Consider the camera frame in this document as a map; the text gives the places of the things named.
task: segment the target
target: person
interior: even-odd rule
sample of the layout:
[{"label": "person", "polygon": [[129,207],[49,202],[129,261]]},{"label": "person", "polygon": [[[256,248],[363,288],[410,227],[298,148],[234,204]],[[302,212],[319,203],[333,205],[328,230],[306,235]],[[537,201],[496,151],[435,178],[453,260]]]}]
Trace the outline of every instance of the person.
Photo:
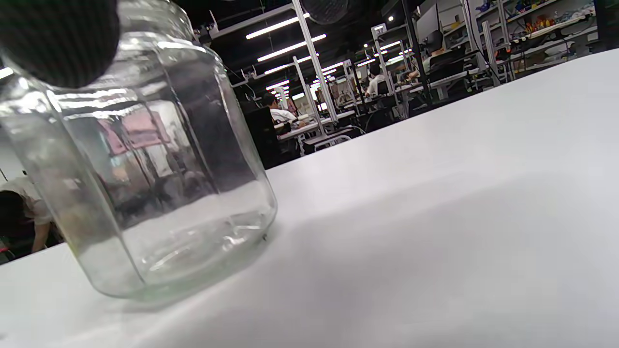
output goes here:
[{"label": "person", "polygon": [[16,178],[0,186],[0,235],[9,243],[25,241],[32,245],[15,256],[42,250],[50,237],[52,218],[45,202],[27,177]]},{"label": "person", "polygon": [[385,75],[381,72],[381,67],[378,64],[374,64],[370,66],[370,85],[368,89],[365,91],[365,96],[369,97],[371,95],[378,94],[378,82],[385,81]]},{"label": "person", "polygon": [[280,110],[277,105],[277,98],[271,93],[267,93],[262,97],[262,104],[271,109],[271,118],[273,123],[297,122],[299,119],[288,110]]},{"label": "person", "polygon": [[[430,56],[422,61],[423,71],[427,74],[430,71],[430,59],[436,56],[440,56],[441,54],[447,53],[450,50],[445,50],[443,48],[443,34],[440,30],[435,30],[428,35],[428,41],[426,43],[426,47],[430,52]],[[415,70],[408,74],[407,80],[411,81],[419,77],[419,70]]]}]

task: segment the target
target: desk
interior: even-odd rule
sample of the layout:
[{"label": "desk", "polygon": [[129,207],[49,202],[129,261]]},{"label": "desk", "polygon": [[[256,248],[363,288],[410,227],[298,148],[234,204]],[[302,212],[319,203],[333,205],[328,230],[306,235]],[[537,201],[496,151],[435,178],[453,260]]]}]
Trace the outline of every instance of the desk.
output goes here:
[{"label": "desk", "polygon": [[269,247],[170,307],[96,293],[65,245],[0,266],[2,346],[616,347],[618,60],[268,170]]},{"label": "desk", "polygon": [[[477,74],[478,72],[479,72],[479,68],[477,68],[477,67],[473,68],[471,70],[468,70],[468,71],[462,71],[462,72],[460,72],[458,74],[455,74],[455,75],[452,75],[452,76],[449,76],[449,77],[445,77],[444,79],[440,79],[440,80],[437,80],[437,81],[434,81],[434,82],[430,82],[430,88],[431,89],[440,89],[441,87],[444,87],[446,84],[448,84],[450,82],[462,79],[462,78],[464,78],[464,77],[466,77],[468,75]],[[397,88],[396,92],[405,92],[407,90],[409,91],[409,93],[415,93],[415,92],[419,92],[419,91],[423,90],[423,86],[420,85],[420,84],[405,85],[405,86]]]},{"label": "desk", "polygon": [[[342,118],[345,118],[345,117],[348,117],[348,116],[354,115],[354,114],[355,114],[354,110],[346,111],[344,113],[339,113],[339,114],[337,114],[337,119],[341,120]],[[331,122],[330,118],[323,118],[323,119],[321,119],[321,123],[322,124],[328,124],[330,122]],[[317,128],[318,128],[318,123],[317,122],[313,122],[313,123],[310,123],[310,124],[308,124],[306,126],[294,129],[293,131],[290,131],[290,132],[288,132],[286,134],[280,135],[279,136],[279,140],[280,141],[287,140],[287,139],[290,139],[292,137],[299,136],[299,135],[301,135],[303,133],[314,131]]]}]

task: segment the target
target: ceiling light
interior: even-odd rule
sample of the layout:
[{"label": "ceiling light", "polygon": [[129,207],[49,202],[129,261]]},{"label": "ceiling light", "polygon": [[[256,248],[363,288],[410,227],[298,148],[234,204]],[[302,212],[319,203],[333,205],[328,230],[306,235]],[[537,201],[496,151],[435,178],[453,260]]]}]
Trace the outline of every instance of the ceiling light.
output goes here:
[{"label": "ceiling light", "polygon": [[[310,16],[310,14],[306,13],[306,14],[303,14],[303,16],[305,18],[307,18],[307,17]],[[279,29],[281,27],[285,27],[288,24],[292,24],[292,23],[295,23],[295,22],[298,22],[298,21],[299,21],[299,18],[298,17],[294,17],[294,18],[285,20],[285,21],[283,21],[281,23],[277,23],[277,24],[271,25],[270,27],[266,27],[266,28],[264,28],[262,30],[258,30],[255,33],[251,33],[251,34],[247,35],[246,38],[247,38],[247,40],[249,40],[250,38],[254,38],[256,36],[260,36],[262,34],[268,33],[268,32],[273,31],[275,29]]]},{"label": "ceiling light", "polygon": [[325,67],[322,71],[331,70],[335,67],[342,66],[342,65],[344,65],[344,62],[339,62],[337,64],[333,64],[332,66]]},{"label": "ceiling light", "polygon": [[301,58],[301,59],[297,59],[297,63],[302,63],[304,61],[308,61],[311,59],[311,56],[307,56],[305,58]]},{"label": "ceiling light", "polygon": [[[311,59],[311,56],[307,56],[307,57],[305,57],[305,58],[298,59],[298,60],[297,60],[297,63],[302,63],[302,62],[304,62],[304,61],[308,61],[308,60],[310,60],[310,59]],[[268,75],[268,74],[270,74],[270,73],[272,73],[272,72],[279,71],[279,70],[285,69],[285,68],[287,68],[287,67],[289,67],[289,66],[293,66],[293,65],[295,65],[295,63],[288,63],[288,64],[284,64],[284,65],[282,65],[282,66],[274,67],[274,68],[273,68],[273,69],[271,69],[271,70],[267,70],[267,71],[265,71],[265,72],[264,72],[264,74],[265,74],[265,75]]]},{"label": "ceiling light", "polygon": [[393,46],[396,46],[396,45],[400,45],[400,41],[392,42],[392,43],[390,43],[390,44],[388,44],[386,46],[383,46],[383,47],[381,47],[381,50],[385,50],[386,48],[393,47]]},{"label": "ceiling light", "polygon": [[[323,38],[326,38],[326,37],[327,37],[326,34],[322,34],[322,35],[316,36],[315,38],[312,38],[311,41],[312,42],[316,42],[316,41],[322,40]],[[265,60],[267,60],[269,58],[273,58],[273,57],[278,56],[280,54],[284,54],[286,52],[292,51],[292,50],[294,50],[296,48],[303,47],[303,46],[306,46],[306,45],[307,45],[307,43],[305,41],[299,42],[296,45],[292,45],[292,46],[286,47],[286,48],[284,48],[282,50],[279,50],[279,51],[276,51],[276,52],[273,52],[273,53],[269,53],[266,56],[262,56],[262,57],[258,58],[258,61],[259,62],[265,61]]]},{"label": "ceiling light", "polygon": [[274,85],[272,85],[272,86],[268,86],[268,87],[267,87],[267,88],[265,88],[265,89],[266,89],[266,90],[269,90],[269,89],[274,89],[275,87],[283,86],[283,85],[285,85],[285,84],[288,84],[289,82],[290,82],[290,80],[286,80],[286,81],[280,82],[280,83],[278,83],[278,84],[274,84]]},{"label": "ceiling light", "polygon": [[267,70],[267,71],[265,71],[265,72],[264,72],[264,74],[265,74],[265,75],[268,75],[268,74],[270,74],[270,73],[272,73],[272,72],[275,72],[275,71],[280,71],[280,70],[282,70],[282,69],[285,69],[285,68],[287,68],[287,67],[289,67],[289,66],[293,66],[293,65],[294,65],[294,64],[290,63],[290,64],[285,64],[285,65],[282,65],[282,66],[274,67],[274,68],[273,68],[273,69],[271,69],[271,70]]},{"label": "ceiling light", "polygon": [[359,63],[359,64],[357,64],[357,66],[364,66],[366,64],[372,63],[373,61],[376,61],[376,59],[370,59],[369,61],[365,61],[363,63]]},{"label": "ceiling light", "polygon": [[9,67],[5,67],[4,69],[0,70],[0,79],[3,79],[7,76],[11,76],[13,75],[13,69],[9,68]]},{"label": "ceiling light", "polygon": [[386,64],[386,65],[390,65],[390,64],[393,64],[393,63],[397,63],[397,62],[399,62],[399,61],[401,61],[401,60],[404,60],[404,56],[397,56],[397,57],[393,57],[393,58],[391,58],[390,60],[388,60],[388,61],[387,61],[387,64]]}]

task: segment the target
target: empty glass jar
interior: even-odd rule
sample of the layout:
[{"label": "empty glass jar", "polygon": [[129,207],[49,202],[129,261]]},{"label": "empty glass jar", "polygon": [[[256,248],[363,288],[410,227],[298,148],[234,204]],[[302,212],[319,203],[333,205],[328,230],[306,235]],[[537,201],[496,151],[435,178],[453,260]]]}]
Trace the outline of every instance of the empty glass jar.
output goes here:
[{"label": "empty glass jar", "polygon": [[262,243],[276,202],[186,14],[163,0],[119,0],[118,14],[105,75],[68,90],[13,65],[0,122],[92,285],[138,297],[219,276]]}]

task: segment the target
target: computer monitor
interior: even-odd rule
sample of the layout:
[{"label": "computer monitor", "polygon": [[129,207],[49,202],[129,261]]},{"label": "computer monitor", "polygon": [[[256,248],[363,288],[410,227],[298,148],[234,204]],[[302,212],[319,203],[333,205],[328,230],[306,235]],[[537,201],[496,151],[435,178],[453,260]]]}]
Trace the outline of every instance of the computer monitor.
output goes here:
[{"label": "computer monitor", "polygon": [[417,21],[417,39],[422,42],[435,30],[441,30],[436,4],[432,5]]}]

